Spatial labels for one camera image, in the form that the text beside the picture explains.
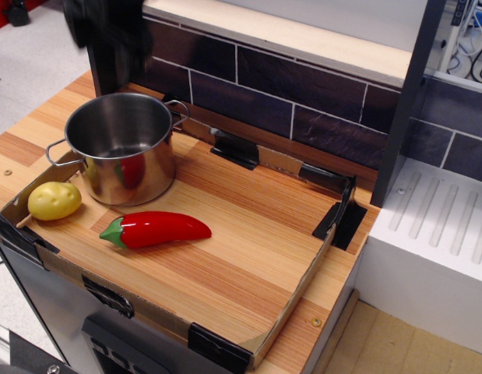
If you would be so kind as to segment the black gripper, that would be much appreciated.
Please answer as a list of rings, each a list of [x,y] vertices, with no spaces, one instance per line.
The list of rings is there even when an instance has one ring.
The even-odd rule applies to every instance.
[[[143,18],[142,1],[64,1],[65,20],[79,48],[104,44],[113,51],[119,84],[146,71],[153,37]]]

